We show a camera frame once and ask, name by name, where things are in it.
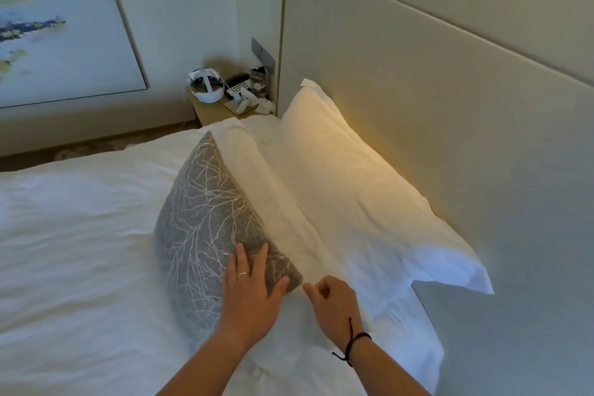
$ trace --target black cord bracelet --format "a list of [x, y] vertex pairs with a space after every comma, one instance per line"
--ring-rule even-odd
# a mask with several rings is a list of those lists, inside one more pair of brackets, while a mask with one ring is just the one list
[[372, 338], [371, 338], [371, 335], [369, 335], [367, 332], [361, 332], [360, 334], [357, 334], [353, 338], [353, 318], [351, 318], [351, 317], [349, 318], [349, 326], [351, 326], [351, 340], [346, 345], [345, 356], [344, 357], [340, 357], [336, 352], [332, 352], [332, 355], [335, 355], [336, 357], [338, 357], [343, 362], [348, 363], [349, 366], [352, 368], [353, 365], [351, 364], [351, 360], [349, 359], [349, 354], [351, 353], [351, 348], [353, 347], [353, 343], [355, 341], [359, 340], [360, 338], [363, 338], [363, 337], [367, 337], [370, 340], [372, 340]]

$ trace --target painting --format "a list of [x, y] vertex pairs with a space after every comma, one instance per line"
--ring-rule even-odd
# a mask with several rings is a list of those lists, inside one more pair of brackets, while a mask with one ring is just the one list
[[116, 0], [0, 0], [0, 108], [142, 89]]

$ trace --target headboard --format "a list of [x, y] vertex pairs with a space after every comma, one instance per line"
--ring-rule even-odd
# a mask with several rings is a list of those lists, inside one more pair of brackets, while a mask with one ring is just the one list
[[415, 284], [446, 352], [439, 395], [589, 394], [593, 17], [465, 1], [286, 0], [278, 111], [315, 80], [486, 265], [495, 296]]

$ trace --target gray pillow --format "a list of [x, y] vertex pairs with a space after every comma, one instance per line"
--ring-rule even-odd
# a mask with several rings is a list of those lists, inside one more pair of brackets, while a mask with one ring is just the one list
[[288, 275], [292, 291], [302, 282], [295, 266], [266, 236], [264, 226], [234, 182], [211, 132], [183, 164], [154, 229], [154, 243], [176, 316], [193, 350], [214, 332], [222, 303], [222, 276], [236, 243], [250, 268], [268, 243], [268, 292]]

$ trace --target wooden bedside table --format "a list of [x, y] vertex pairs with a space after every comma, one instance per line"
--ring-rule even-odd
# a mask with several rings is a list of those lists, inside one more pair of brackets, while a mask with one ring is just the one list
[[223, 98], [221, 100], [219, 100], [218, 102], [215, 102], [214, 104], [205, 104], [204, 102], [200, 102], [196, 98], [196, 96], [194, 94], [192, 94], [192, 92], [189, 90], [189, 88], [187, 88], [186, 91], [188, 92], [188, 96], [189, 96], [190, 100], [192, 101], [192, 105], [194, 106], [194, 112], [196, 114], [196, 117], [198, 118], [198, 122], [203, 127], [214, 124], [215, 122], [229, 119], [231, 117], [234, 117], [237, 119], [245, 119], [249, 116], [258, 114], [258, 113], [256, 113], [256, 109], [253, 108], [253, 109], [249, 110], [247, 113], [244, 113], [242, 115], [239, 115], [239, 116], [234, 115], [230, 109], [225, 107], [225, 104], [229, 100], [229, 99], [227, 99], [226, 95], [223, 96]]

